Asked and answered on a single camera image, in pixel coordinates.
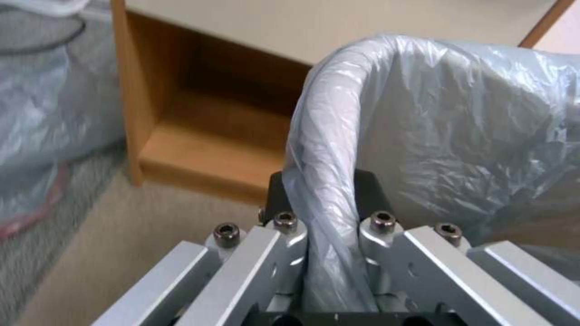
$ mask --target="black cable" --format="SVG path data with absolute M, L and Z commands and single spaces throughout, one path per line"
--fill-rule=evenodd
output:
M 13 10 L 19 10 L 14 8 L 0 8 L 0 13 L 10 12 Z M 86 29 L 86 21 L 79 16 L 73 16 L 71 19 L 77 21 L 79 26 L 76 30 L 72 33 L 66 35 L 62 39 L 58 39 L 54 42 L 50 42 L 48 44 L 40 44 L 40 45 L 32 45 L 32 46 L 25 46 L 23 48 L 6 48 L 0 49 L 0 56 L 24 56 L 24 55 L 34 55 L 37 53 L 41 53 L 44 51 L 49 51 L 52 49 L 56 49 L 59 46 L 63 46 L 71 42 L 73 39 L 76 39 L 79 35 L 81 35 Z

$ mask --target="clear plastic sheet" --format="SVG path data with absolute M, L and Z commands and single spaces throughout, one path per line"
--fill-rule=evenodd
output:
M 449 221 L 479 245 L 557 220 L 566 227 L 554 236 L 579 246 L 579 71 L 578 56 L 392 35 L 316 65 L 283 173 L 311 235 L 304 308 L 376 310 L 358 250 L 355 168 L 377 175 L 406 228 Z
M 112 44 L 110 28 L 106 38 Z M 0 57 L 0 238 L 46 216 L 65 189 L 66 161 L 124 137 L 116 78 L 103 75 L 106 63 L 96 74 L 73 54 L 98 40 L 80 39 L 74 51 Z M 83 60 L 102 50 L 89 48 Z M 104 57 L 114 58 L 107 49 Z

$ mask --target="wooden shelf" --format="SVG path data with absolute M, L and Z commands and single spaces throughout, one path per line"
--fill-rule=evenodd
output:
M 140 165 L 149 179 L 261 203 L 270 175 L 284 163 L 290 117 L 219 93 L 180 94 L 151 133 Z
M 264 203 L 309 66 L 112 4 L 133 184 Z

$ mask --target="hex socket bolt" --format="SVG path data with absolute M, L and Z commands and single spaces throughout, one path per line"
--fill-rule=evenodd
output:
M 222 248 L 232 248 L 240 243 L 240 228 L 231 222 L 222 223 L 213 230 L 216 244 Z
M 463 232 L 461 232 L 459 226 L 452 223 L 437 223 L 435 224 L 434 230 L 450 244 L 456 247 L 461 244 Z
M 274 216 L 274 228 L 284 234 L 293 233 L 298 227 L 298 218 L 292 212 L 281 212 Z
M 376 211 L 371 214 L 371 230 L 378 233 L 391 233 L 395 229 L 397 219 L 387 211 Z

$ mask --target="wooden cabinet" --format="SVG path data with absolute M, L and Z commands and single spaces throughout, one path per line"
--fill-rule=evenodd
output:
M 517 45 L 552 3 L 113 0 L 132 181 L 263 202 L 332 50 L 380 31 Z

